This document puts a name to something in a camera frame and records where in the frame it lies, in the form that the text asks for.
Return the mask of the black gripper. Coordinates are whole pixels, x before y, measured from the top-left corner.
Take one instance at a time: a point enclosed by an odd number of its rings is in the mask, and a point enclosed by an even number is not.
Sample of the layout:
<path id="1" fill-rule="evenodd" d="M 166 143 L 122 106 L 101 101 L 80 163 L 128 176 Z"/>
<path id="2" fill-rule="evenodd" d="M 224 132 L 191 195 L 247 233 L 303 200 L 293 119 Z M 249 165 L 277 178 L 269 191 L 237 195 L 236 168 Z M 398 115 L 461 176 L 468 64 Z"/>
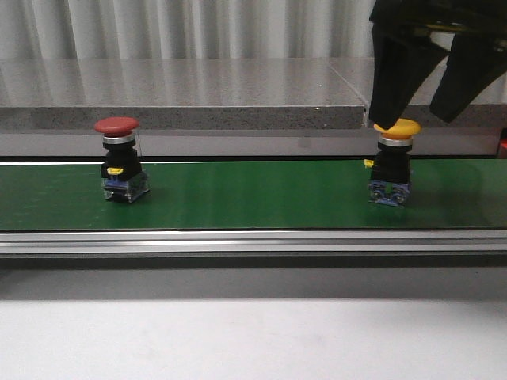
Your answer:
<path id="1" fill-rule="evenodd" d="M 505 1 L 377 1 L 370 21 L 374 79 L 369 119 L 393 127 L 448 50 L 431 33 L 455 35 L 446 70 L 430 104 L 452 122 L 506 72 Z"/>

